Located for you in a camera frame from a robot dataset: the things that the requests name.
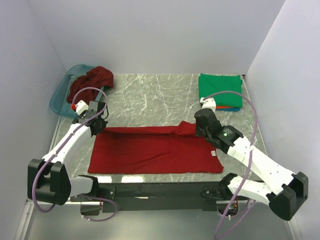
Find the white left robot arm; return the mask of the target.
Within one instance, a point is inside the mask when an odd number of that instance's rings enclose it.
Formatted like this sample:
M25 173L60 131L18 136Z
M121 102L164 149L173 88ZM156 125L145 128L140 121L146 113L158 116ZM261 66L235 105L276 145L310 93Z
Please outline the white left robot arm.
M94 201L100 195L96 177L71 177L68 169L81 146L106 128L108 122L102 115L107 112L107 106L92 100L89 104L78 102L75 108L80 112L65 136L45 156L32 159L27 166L27 197L34 202L62 206L70 197L83 195Z

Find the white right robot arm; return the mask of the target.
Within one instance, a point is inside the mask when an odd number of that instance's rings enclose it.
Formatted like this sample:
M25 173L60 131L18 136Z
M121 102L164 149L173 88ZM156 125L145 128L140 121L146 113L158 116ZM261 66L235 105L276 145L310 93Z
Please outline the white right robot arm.
M197 111L195 133L215 148L245 165L261 181L244 180L229 173L219 182L222 198L238 195L265 205L279 218L289 221L308 199L309 179L303 172L294 173L279 165L255 146L233 126L221 125L210 108Z

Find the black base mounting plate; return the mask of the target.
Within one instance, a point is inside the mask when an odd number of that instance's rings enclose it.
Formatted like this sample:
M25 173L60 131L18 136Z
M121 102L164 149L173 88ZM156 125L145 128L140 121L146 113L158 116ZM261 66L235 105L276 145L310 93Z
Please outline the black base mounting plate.
M217 181L101 183L94 197L112 200L119 211L216 211L233 194Z

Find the orange folded t shirt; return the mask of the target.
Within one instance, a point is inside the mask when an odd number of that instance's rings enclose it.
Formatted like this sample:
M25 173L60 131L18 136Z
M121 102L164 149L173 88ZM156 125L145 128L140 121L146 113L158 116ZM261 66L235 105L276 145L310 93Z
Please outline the orange folded t shirt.
M226 106L226 105L218 105L218 106L216 106L216 109L224 110L224 111L231 111L233 109L238 109L238 107Z

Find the blue transparent plastic bin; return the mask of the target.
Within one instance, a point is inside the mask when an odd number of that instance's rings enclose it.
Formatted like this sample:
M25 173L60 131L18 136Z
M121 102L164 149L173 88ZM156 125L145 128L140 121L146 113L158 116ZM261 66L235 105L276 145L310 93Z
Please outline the blue transparent plastic bin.
M79 64L73 66L67 71L50 100L50 108L54 113L71 119L74 119L77 116L72 110L71 104L67 102L70 87L78 77L86 75L88 71L94 68L95 66Z

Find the bright red t shirt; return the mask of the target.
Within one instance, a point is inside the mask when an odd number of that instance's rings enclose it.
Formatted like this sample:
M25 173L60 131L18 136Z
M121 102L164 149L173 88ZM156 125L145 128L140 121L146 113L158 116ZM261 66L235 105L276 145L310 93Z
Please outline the bright red t shirt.
M215 147L196 125L107 127L95 138L90 174L221 174Z

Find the dark red t shirt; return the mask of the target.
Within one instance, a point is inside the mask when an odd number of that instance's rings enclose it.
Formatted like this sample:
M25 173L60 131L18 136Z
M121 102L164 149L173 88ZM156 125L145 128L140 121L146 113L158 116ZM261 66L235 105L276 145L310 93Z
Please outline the dark red t shirt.
M86 75L79 76L70 86L70 92L67 97L67 102L72 103L74 96L83 88L94 87L101 89L102 87L113 88L114 87L114 75L113 73L102 67L97 66L89 70ZM87 89L82 91L76 98L75 103L83 100L86 104L90 101L94 101L98 96L99 91L94 89Z

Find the green folded t shirt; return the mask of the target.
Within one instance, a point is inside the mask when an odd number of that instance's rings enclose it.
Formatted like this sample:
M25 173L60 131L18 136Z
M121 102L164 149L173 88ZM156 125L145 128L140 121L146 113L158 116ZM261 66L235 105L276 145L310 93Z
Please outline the green folded t shirt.
M242 94L243 79L241 75L210 75L201 73L198 77L199 99L223 91L232 91ZM233 93L224 93L214 96L217 106L242 108L243 99Z

